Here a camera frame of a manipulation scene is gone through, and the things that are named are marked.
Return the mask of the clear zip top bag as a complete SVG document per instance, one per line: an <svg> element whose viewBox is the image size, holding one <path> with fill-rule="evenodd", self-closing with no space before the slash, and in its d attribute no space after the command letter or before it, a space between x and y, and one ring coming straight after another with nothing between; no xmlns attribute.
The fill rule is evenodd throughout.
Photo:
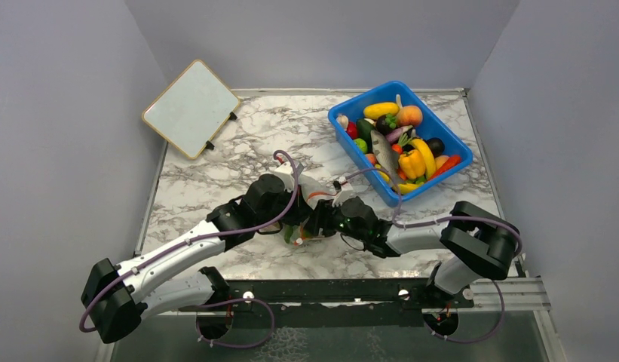
<svg viewBox="0 0 619 362"><path fill-rule="evenodd" d="M300 186L298 179L295 179L296 185L298 186L296 200L283 219L280 220L282 231L285 225L301 225L303 228L303 225L308 220L313 209L317 206L318 201L332 201L333 196L335 195L335 189L333 186L323 185L314 177L307 175L304 172L303 174L308 177L308 180ZM304 238L304 243L307 241L317 241L324 238L329 237L321 235L317 238Z"/></svg>

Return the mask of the beige fake garlic bulb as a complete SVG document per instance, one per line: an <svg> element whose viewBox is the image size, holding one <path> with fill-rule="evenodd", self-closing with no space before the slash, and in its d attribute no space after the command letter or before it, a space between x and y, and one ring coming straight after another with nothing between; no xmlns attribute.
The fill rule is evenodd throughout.
<svg viewBox="0 0 619 362"><path fill-rule="evenodd" d="M340 125L344 130L348 128L349 120L346 115L337 115L336 122Z"/></svg>

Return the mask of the yellow fake squash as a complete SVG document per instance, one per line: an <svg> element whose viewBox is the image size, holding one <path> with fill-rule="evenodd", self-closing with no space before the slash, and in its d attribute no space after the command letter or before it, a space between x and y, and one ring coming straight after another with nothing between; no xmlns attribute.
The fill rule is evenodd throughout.
<svg viewBox="0 0 619 362"><path fill-rule="evenodd" d="M395 102L374 103L364 108L363 116L377 120L384 115L396 115L399 111L400 107Z"/></svg>

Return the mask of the yellow fake banana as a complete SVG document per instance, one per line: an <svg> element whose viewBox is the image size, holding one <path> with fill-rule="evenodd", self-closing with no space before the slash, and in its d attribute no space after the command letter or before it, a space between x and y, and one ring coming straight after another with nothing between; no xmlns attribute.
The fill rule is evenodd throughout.
<svg viewBox="0 0 619 362"><path fill-rule="evenodd" d="M409 144L414 147L413 153L418 151L421 155L413 166L413 169L418 171L419 174L424 174L426 180L431 179L437 170L433 152L422 139L413 139Z"/></svg>

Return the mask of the red fake pepper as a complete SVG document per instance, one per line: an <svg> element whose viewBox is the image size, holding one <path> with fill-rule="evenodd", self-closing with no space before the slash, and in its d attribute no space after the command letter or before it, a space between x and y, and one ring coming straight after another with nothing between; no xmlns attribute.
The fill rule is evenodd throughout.
<svg viewBox="0 0 619 362"><path fill-rule="evenodd" d="M462 158L459 155L449 156L449 160L440 169L437 169L436 167L436 170L431 175L430 179L433 179L435 177L442 175L443 173L447 172L448 170L451 170L453 167L460 164L461 162L462 162Z"/></svg>

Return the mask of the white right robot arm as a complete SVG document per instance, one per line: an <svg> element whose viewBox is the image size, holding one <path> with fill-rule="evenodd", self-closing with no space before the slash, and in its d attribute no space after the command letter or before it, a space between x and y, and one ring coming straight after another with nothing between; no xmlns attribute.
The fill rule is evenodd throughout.
<svg viewBox="0 0 619 362"><path fill-rule="evenodd" d="M468 201L455 203L448 216L398 225L380 219L360 198L340 204L320 200L303 226L310 235L340 234L362 243L380 258L420 250L447 249L452 258L441 262L424 287L425 299L442 307L468 284L486 278L502 281L522 250L519 230Z"/></svg>

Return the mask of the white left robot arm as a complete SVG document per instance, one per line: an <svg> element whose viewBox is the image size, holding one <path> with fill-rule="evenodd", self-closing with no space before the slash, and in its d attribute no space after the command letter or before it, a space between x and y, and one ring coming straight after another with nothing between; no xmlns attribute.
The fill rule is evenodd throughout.
<svg viewBox="0 0 619 362"><path fill-rule="evenodd" d="M230 286L214 267L179 278L194 264L224 253L281 223L308 219L316 205L310 198L322 185L315 179L275 171L260 176L242 196L215 207L204 220L151 253L114 264L105 258L93 265L81 295L83 333L117 342L140 323L165 311L191 305L214 310L231 299Z"/></svg>

